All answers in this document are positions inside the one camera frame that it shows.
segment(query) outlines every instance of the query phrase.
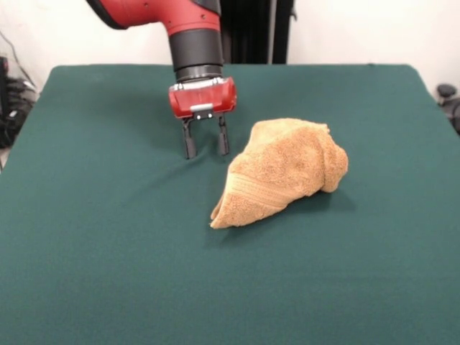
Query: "green table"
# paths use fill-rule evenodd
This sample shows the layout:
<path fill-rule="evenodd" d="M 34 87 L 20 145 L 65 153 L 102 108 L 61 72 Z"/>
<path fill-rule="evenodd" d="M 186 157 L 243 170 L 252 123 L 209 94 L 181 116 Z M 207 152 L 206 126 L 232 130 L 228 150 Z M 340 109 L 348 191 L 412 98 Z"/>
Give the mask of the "green table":
<path fill-rule="evenodd" d="M 458 344 L 460 143 L 408 66 L 229 66 L 184 160 L 170 67 L 54 69 L 0 177 L 0 344 Z M 255 121 L 327 122 L 336 193 L 209 216 Z"/>

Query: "white wall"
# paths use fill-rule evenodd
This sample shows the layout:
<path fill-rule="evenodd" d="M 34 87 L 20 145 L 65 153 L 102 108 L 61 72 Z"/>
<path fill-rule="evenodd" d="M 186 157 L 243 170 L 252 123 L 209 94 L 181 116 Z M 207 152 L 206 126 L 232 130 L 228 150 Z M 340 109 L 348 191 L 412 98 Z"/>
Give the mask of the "white wall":
<path fill-rule="evenodd" d="M 409 63 L 460 87 L 459 0 L 296 0 L 289 63 Z M 86 0 L 0 0 L 0 29 L 39 87 L 62 64 L 171 62 L 160 24 L 105 26 Z M 9 52 L 0 40 L 0 52 Z"/>

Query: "red robot arm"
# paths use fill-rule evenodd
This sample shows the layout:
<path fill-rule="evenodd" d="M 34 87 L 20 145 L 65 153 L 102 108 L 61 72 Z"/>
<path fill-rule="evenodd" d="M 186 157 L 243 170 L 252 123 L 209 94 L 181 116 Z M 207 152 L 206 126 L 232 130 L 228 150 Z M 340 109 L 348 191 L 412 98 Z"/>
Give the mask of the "red robot arm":
<path fill-rule="evenodd" d="M 223 77 L 219 0 L 87 0 L 113 29 L 161 22 L 168 34 L 177 83 L 169 90 L 172 110 L 183 121 L 187 158 L 196 156 L 192 120 L 218 118 L 221 154 L 229 153 L 224 112 L 236 106 L 232 78 Z"/>

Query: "towel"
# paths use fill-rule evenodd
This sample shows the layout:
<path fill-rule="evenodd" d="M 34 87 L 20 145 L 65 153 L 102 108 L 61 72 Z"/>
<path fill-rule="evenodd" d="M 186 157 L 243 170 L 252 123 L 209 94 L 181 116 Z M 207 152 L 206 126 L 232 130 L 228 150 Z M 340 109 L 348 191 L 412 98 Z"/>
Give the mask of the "towel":
<path fill-rule="evenodd" d="M 334 192 L 349 159 L 327 124 L 301 119 L 257 122 L 243 152 L 229 165 L 211 227 L 246 226 L 318 191 Z"/>

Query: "black stand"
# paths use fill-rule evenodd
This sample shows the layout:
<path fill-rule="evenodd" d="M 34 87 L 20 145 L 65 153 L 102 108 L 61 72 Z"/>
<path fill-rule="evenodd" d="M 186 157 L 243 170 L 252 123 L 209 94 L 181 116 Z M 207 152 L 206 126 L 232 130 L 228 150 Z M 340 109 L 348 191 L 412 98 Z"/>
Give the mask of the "black stand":
<path fill-rule="evenodd" d="M 226 63 L 286 63 L 294 0 L 221 0 L 221 5 Z"/>

